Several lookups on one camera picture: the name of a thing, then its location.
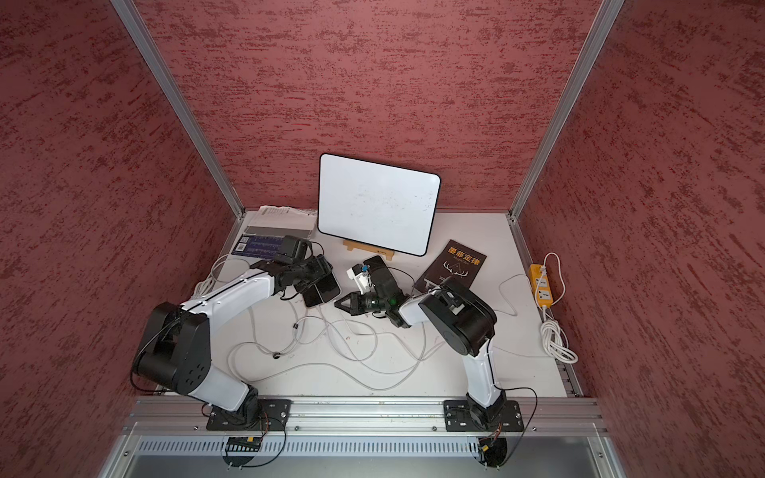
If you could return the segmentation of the phone with white case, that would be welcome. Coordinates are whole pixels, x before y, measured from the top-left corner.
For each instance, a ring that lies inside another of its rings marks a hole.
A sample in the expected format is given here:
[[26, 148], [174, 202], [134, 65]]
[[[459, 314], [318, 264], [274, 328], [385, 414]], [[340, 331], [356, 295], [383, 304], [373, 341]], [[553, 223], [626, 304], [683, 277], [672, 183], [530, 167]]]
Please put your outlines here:
[[320, 304], [332, 302], [341, 293], [341, 287], [335, 276], [330, 274], [319, 280], [314, 286], [317, 301]]

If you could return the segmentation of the phone with pink case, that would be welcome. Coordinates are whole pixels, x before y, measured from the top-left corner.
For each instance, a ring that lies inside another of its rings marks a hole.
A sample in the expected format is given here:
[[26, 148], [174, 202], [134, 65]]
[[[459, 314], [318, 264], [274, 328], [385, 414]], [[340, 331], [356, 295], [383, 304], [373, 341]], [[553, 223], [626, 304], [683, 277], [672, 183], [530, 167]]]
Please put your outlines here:
[[315, 285], [307, 288], [302, 293], [302, 296], [303, 296], [305, 307], [307, 309], [321, 306], [324, 303], [321, 292], [318, 290], [318, 288]]

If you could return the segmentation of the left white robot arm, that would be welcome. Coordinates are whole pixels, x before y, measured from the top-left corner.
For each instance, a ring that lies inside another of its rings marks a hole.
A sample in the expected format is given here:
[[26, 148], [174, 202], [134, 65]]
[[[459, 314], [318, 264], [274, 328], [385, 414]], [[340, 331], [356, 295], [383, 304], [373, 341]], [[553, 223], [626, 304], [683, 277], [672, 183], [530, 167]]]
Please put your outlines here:
[[149, 315], [131, 375], [209, 404], [234, 426], [251, 426], [262, 417], [257, 389], [212, 363], [212, 338], [257, 303], [289, 287], [302, 294], [332, 276], [322, 255], [292, 264], [260, 261], [216, 292], [180, 305], [160, 304]]

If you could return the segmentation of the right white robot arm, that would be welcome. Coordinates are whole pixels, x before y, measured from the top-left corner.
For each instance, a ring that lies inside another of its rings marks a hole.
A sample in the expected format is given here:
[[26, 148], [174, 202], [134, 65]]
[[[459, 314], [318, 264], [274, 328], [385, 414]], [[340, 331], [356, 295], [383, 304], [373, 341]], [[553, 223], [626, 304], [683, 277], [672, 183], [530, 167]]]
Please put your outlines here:
[[352, 317], [382, 314], [398, 328], [432, 324], [444, 342], [463, 356], [466, 400], [473, 422], [488, 428], [498, 419], [506, 395], [495, 384], [489, 342], [495, 336], [496, 315], [487, 303], [458, 280], [449, 277], [428, 292], [407, 295], [390, 268], [371, 259], [348, 270], [358, 290], [335, 301]]

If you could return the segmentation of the black phone on right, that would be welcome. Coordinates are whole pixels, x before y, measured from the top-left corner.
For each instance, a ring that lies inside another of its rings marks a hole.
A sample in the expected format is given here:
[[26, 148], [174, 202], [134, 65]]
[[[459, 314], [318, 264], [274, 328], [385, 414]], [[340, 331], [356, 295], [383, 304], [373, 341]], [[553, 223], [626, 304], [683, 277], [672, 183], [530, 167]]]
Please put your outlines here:
[[390, 268], [384, 258], [380, 255], [374, 256], [363, 262], [365, 271], [374, 282], [381, 282], [390, 279]]

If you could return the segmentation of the wooden board stand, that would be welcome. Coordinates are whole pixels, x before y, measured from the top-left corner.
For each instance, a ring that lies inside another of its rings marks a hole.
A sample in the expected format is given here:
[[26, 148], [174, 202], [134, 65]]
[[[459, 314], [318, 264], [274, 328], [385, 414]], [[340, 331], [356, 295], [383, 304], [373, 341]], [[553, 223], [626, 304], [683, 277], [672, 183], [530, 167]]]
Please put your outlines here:
[[373, 253], [374, 255], [380, 255], [386, 259], [386, 261], [392, 261], [394, 259], [394, 251], [386, 249], [380, 246], [374, 246], [362, 242], [352, 241], [348, 239], [343, 240], [343, 245], [348, 251], [361, 250]]

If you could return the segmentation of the dark brown book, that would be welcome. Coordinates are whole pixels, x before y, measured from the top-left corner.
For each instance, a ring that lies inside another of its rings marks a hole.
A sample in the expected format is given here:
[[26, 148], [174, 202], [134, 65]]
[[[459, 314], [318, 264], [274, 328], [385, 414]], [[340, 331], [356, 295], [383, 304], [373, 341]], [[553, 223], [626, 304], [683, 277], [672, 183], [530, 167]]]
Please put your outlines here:
[[449, 278], [454, 278], [462, 286], [470, 288], [486, 259], [485, 254], [450, 240], [414, 282], [414, 290], [426, 293]]

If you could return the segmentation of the orange power strip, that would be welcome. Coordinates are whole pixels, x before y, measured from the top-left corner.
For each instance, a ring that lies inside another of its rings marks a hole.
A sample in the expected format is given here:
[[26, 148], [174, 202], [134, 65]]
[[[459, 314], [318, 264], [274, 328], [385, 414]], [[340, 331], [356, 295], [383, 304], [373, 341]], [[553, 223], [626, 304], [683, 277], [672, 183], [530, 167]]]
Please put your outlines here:
[[550, 309], [554, 304], [552, 289], [550, 286], [547, 268], [540, 264], [531, 264], [529, 267], [530, 284], [536, 306], [542, 309]]

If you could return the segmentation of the white board with black frame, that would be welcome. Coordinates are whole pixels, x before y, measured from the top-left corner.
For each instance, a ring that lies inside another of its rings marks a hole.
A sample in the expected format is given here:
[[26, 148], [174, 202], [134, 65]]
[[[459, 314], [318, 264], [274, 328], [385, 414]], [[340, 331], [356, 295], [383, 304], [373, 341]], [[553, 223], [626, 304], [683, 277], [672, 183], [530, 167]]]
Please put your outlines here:
[[435, 173], [324, 153], [317, 227], [325, 235], [422, 257], [440, 189]]

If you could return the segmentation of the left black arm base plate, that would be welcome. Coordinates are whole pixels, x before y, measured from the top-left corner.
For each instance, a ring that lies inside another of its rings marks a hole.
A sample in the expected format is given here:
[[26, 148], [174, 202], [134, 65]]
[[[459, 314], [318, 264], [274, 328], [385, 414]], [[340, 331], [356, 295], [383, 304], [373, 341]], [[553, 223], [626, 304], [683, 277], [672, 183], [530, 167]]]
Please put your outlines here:
[[208, 414], [206, 429], [225, 432], [283, 431], [292, 404], [292, 400], [284, 398], [253, 398], [246, 400], [235, 411], [213, 406]]

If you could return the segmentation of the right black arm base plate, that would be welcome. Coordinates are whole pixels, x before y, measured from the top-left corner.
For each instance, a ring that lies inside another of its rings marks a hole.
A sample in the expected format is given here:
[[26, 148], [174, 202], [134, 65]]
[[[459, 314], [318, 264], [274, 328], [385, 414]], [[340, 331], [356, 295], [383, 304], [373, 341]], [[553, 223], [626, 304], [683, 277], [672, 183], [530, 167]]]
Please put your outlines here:
[[448, 432], [521, 432], [525, 422], [516, 400], [499, 398], [493, 406], [484, 408], [473, 400], [444, 400], [442, 402], [445, 429]]

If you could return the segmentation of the aluminium front rail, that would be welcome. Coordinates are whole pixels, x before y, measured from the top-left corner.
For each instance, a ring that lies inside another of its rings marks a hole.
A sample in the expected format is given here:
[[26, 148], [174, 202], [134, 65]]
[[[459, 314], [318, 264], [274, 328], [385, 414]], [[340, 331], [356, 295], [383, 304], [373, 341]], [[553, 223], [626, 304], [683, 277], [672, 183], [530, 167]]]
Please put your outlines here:
[[[504, 424], [486, 429], [473, 425], [467, 411], [446, 409], [446, 398], [363, 398], [351, 396], [293, 396], [284, 410], [271, 408], [274, 423], [268, 435], [276, 437], [282, 429], [291, 436], [486, 436], [499, 430], [506, 436], [520, 433], [531, 437], [607, 437], [609, 426], [593, 398], [510, 398]], [[181, 396], [140, 398], [119, 427], [123, 435], [247, 436], [265, 429], [209, 430], [211, 411], [202, 404]]]

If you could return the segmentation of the left aluminium corner post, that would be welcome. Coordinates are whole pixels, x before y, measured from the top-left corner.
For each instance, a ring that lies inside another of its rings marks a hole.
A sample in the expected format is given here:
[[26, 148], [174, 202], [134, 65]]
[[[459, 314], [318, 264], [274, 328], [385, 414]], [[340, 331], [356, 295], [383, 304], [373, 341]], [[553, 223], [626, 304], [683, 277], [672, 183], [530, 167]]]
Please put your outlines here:
[[245, 216], [246, 208], [216, 157], [211, 144], [205, 137], [191, 107], [183, 97], [171, 69], [163, 59], [159, 47], [153, 41], [145, 21], [141, 18], [137, 5], [129, 0], [112, 0], [111, 4], [233, 214], [241, 220]]

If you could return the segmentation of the aluminium corner post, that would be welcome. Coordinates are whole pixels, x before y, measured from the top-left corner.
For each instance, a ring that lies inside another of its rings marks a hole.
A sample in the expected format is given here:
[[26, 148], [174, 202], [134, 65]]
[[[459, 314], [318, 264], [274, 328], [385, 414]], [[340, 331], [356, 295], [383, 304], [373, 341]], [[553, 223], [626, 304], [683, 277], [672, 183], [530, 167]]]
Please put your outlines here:
[[543, 172], [549, 156], [579, 99], [579, 95], [624, 4], [624, 0], [604, 0], [601, 2], [590, 31], [561, 93], [552, 119], [509, 209], [508, 219], [511, 225], [519, 223], [522, 211], [531, 196], [533, 188]]
[[112, 0], [111, 4], [233, 214], [241, 220], [245, 216], [246, 208], [216, 157], [211, 144], [205, 137], [191, 107], [183, 97], [171, 69], [163, 59], [159, 47], [153, 41], [145, 21], [141, 18], [137, 5], [129, 0]]

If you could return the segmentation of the right aluminium corner post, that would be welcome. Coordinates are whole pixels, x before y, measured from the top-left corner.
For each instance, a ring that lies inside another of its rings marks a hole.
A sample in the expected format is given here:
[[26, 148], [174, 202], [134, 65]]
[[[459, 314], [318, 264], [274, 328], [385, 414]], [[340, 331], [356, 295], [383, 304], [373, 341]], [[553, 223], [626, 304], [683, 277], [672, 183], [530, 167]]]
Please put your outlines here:
[[624, 0], [604, 0], [601, 2], [590, 31], [561, 93], [552, 119], [509, 209], [508, 219], [511, 225], [519, 223], [522, 211], [531, 196], [533, 188], [543, 172], [549, 156], [579, 99], [579, 95], [624, 4]]

